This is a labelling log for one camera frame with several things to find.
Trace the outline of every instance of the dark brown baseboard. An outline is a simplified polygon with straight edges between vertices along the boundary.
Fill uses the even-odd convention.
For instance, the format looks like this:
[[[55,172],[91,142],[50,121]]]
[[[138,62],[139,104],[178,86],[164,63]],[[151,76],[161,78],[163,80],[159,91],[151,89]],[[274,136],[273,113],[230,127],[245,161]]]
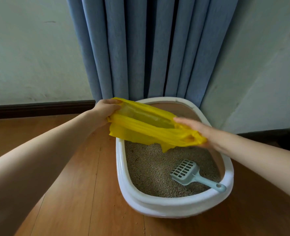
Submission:
[[[281,148],[290,151],[290,129],[256,131],[238,135],[260,143],[276,142]]]
[[[80,114],[95,106],[95,100],[30,103],[0,106],[0,119]]]

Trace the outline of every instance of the person's left hand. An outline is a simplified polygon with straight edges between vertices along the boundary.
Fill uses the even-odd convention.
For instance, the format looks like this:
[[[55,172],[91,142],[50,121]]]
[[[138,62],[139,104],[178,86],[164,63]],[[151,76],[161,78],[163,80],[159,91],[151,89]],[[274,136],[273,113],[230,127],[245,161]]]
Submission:
[[[105,125],[107,121],[107,117],[113,114],[114,111],[119,110],[121,108],[121,101],[117,99],[102,99],[96,103],[95,107],[91,110],[97,116],[97,124],[98,127]]]

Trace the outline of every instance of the yellow plastic bag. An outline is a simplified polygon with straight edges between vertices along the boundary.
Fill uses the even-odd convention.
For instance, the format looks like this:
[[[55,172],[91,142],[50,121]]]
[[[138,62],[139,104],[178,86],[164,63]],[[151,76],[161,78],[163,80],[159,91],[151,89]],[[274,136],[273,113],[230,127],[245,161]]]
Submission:
[[[134,143],[159,143],[166,152],[176,146],[187,147],[205,143],[207,139],[197,131],[174,122],[176,115],[147,104],[122,101],[121,109],[108,117],[110,135]]]

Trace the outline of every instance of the light blue litter scoop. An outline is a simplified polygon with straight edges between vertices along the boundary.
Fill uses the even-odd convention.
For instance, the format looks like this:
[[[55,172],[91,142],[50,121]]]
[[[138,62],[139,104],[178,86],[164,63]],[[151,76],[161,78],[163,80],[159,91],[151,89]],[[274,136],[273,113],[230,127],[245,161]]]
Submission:
[[[192,182],[200,182],[218,192],[225,192],[226,187],[223,184],[211,181],[200,175],[200,167],[193,161],[182,159],[178,165],[170,172],[170,176],[176,182],[182,185],[188,185]]]

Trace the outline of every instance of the white litter box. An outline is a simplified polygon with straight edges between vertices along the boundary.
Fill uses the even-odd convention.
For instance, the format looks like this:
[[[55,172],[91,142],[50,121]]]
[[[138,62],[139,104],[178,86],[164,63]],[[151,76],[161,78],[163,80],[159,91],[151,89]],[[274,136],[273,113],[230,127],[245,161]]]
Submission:
[[[203,113],[193,103],[182,98],[158,97],[138,101],[174,113],[179,117],[200,120],[210,126]],[[116,139],[117,173],[119,186],[126,202],[141,214],[161,218],[183,218],[197,215],[226,199],[233,186],[233,166],[229,157],[210,150],[221,175],[221,183],[227,187],[223,193],[214,189],[179,198],[163,198],[144,194],[132,183],[126,163],[124,140]]]

